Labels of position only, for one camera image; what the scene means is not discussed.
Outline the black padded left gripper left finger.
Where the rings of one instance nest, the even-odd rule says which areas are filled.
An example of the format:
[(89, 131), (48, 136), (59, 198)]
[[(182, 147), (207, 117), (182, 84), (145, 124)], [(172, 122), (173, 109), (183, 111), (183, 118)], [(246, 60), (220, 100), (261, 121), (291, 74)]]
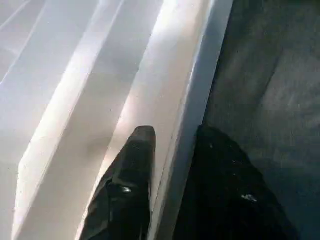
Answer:
[(156, 132), (138, 126), (101, 178), (87, 209), (82, 240), (146, 240)]

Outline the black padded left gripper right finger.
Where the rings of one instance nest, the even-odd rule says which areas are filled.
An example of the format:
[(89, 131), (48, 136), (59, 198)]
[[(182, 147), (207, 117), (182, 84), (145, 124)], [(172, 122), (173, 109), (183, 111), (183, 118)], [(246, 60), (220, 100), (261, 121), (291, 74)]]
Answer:
[(227, 134), (201, 125), (176, 221), (177, 240), (298, 240), (262, 173)]

